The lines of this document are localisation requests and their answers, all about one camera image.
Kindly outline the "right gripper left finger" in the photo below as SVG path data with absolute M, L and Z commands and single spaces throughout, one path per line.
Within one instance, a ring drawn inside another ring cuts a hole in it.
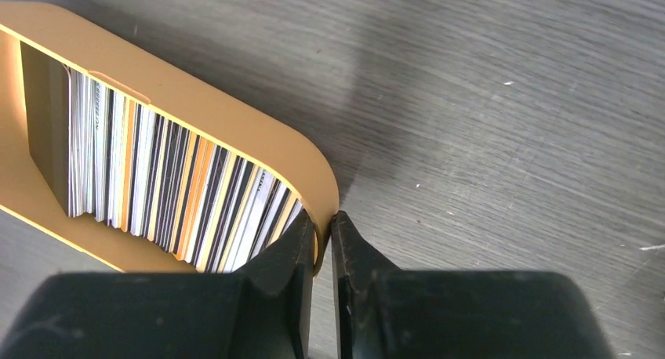
M 47 278 L 1 344 L 4 358 L 305 358 L 314 224 L 226 274 L 65 273 Z

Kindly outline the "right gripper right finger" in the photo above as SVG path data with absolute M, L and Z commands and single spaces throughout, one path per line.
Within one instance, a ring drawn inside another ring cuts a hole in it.
M 341 358 L 611 358 L 570 278 L 534 270 L 403 270 L 346 212 L 330 225 Z

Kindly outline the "tan oval card tray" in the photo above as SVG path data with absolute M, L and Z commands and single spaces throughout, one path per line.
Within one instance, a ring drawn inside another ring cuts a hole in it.
M 66 216 L 28 146 L 20 46 L 27 43 L 279 177 L 316 230 L 320 270 L 339 188 L 322 152 L 295 129 L 57 5 L 1 4 L 1 207 L 10 215 L 125 272 L 189 272 L 154 245 L 91 218 Z

